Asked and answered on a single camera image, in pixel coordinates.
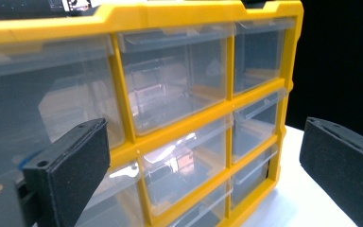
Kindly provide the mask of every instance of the storage organizer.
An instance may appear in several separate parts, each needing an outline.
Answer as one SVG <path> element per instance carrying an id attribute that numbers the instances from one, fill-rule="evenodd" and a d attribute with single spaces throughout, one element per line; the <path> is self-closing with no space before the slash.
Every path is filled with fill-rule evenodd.
<path id="1" fill-rule="evenodd" d="M 279 178 L 299 1 L 103 5 L 0 22 L 0 177 L 105 117 L 111 167 L 78 226 L 238 226 Z"/>

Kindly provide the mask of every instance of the plastic bin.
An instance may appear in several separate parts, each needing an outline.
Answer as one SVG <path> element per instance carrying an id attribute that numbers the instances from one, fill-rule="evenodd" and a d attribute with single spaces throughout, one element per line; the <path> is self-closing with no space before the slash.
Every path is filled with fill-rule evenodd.
<path id="1" fill-rule="evenodd" d="M 91 119 L 108 120 L 112 148 L 123 142 L 111 54 L 107 36 L 0 45 L 0 175 Z"/>
<path id="2" fill-rule="evenodd" d="M 118 34 L 137 135 L 225 99 L 226 38 L 232 28 L 219 24 Z"/>
<path id="3" fill-rule="evenodd" d="M 87 203 L 76 226 L 144 226 L 136 188 L 140 177 L 136 162 L 107 174 Z"/>
<path id="4" fill-rule="evenodd" d="M 192 131 L 143 157 L 152 214 L 160 215 L 225 167 L 225 130 L 230 127 L 229 118 Z"/>
<path id="5" fill-rule="evenodd" d="M 279 77 L 285 29 L 291 27 L 294 27 L 292 18 L 236 23 L 235 95 Z"/>
<path id="6" fill-rule="evenodd" d="M 268 162 L 277 153 L 274 145 L 232 176 L 232 209 L 244 200 L 268 175 Z"/>
<path id="7" fill-rule="evenodd" d="M 282 89 L 233 113 L 233 163 L 274 133 L 278 102 L 285 96 L 286 91 Z"/>
<path id="8" fill-rule="evenodd" d="M 225 199 L 232 193 L 228 183 L 219 186 L 202 201 L 194 205 L 169 227 L 216 226 L 225 217 Z"/>

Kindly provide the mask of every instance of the white table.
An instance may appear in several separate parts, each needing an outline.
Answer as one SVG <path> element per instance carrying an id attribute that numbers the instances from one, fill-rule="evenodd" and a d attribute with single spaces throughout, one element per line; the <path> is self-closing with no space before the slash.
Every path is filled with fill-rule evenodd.
<path id="1" fill-rule="evenodd" d="M 300 165 L 303 131 L 286 128 L 280 180 L 242 226 L 356 226 Z"/>

